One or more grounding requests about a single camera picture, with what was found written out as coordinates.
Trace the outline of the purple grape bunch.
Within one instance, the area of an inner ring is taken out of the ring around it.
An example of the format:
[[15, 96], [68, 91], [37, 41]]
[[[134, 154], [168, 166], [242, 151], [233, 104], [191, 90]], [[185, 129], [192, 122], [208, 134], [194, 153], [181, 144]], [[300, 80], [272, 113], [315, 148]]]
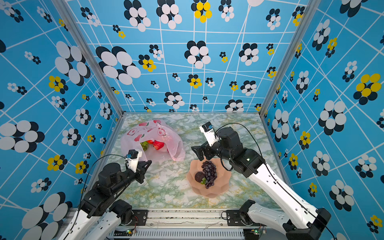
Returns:
[[206, 189], [212, 187], [217, 179], [217, 167], [212, 161], [206, 161], [202, 164], [203, 172], [205, 173], [206, 179], [201, 182], [205, 185]]

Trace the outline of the green apple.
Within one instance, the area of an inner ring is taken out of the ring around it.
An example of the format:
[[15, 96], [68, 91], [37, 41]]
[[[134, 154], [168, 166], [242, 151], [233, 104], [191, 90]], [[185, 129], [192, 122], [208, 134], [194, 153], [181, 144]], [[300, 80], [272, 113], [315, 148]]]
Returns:
[[141, 145], [143, 151], [145, 152], [148, 150], [150, 144], [147, 141], [144, 141], [144, 142], [141, 142], [140, 145]]

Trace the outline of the pink plastic bag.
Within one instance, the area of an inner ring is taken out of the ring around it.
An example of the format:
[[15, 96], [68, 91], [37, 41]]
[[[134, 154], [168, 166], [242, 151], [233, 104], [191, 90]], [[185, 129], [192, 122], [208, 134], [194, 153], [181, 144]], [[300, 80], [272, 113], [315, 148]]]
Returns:
[[[140, 145], [144, 141], [150, 144], [145, 152]], [[152, 145], [154, 141], [163, 142], [165, 146], [157, 151]], [[181, 162], [186, 156], [182, 138], [163, 120], [148, 120], [129, 128], [121, 137], [121, 152], [127, 155], [129, 150], [142, 151], [141, 161], [159, 163], [167, 160]]]

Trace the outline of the dark mangosteen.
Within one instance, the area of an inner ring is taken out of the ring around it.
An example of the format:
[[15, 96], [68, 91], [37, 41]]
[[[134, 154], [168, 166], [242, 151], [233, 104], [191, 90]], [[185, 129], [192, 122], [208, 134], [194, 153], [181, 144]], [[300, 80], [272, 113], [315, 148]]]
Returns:
[[203, 182], [206, 179], [205, 173], [204, 172], [197, 172], [195, 174], [195, 181], [198, 183]]

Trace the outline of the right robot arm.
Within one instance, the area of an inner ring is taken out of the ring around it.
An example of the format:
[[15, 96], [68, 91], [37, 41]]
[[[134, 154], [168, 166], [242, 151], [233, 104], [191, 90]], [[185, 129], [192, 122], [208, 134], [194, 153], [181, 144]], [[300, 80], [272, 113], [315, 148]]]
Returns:
[[251, 180], [265, 191], [281, 208], [265, 208], [247, 200], [239, 210], [226, 211], [229, 226], [247, 226], [245, 239], [258, 240], [265, 227], [284, 234], [289, 240], [318, 240], [331, 219], [324, 208], [316, 208], [292, 190], [270, 168], [261, 151], [245, 148], [239, 134], [229, 125], [215, 130], [210, 122], [200, 126], [206, 142], [191, 149], [200, 161], [218, 157], [227, 160], [231, 170]]

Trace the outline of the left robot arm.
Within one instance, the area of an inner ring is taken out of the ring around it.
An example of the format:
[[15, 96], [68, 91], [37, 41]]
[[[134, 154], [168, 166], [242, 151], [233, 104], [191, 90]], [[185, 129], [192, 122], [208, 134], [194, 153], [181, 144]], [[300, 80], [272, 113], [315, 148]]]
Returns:
[[148, 211], [134, 211], [119, 196], [133, 182], [142, 184], [152, 161], [131, 161], [121, 170], [118, 163], [110, 163], [99, 173], [99, 180], [81, 200], [60, 240], [110, 240], [110, 234], [119, 226], [128, 226], [127, 235], [133, 235], [138, 226], [144, 226]]

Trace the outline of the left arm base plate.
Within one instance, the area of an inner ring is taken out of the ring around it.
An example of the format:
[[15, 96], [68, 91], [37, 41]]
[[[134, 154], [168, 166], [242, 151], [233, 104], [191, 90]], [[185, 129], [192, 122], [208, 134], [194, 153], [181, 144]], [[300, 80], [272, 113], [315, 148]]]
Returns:
[[122, 211], [110, 211], [113, 213], [113, 220], [121, 220], [120, 226], [145, 226], [148, 218], [148, 210], [128, 210]]

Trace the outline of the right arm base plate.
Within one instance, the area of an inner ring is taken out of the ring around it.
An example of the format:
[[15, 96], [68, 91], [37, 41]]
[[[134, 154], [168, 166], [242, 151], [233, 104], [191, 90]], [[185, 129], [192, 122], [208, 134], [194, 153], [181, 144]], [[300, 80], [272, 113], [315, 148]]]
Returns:
[[240, 210], [226, 210], [225, 219], [230, 227], [263, 227], [263, 224], [255, 223], [247, 213]]

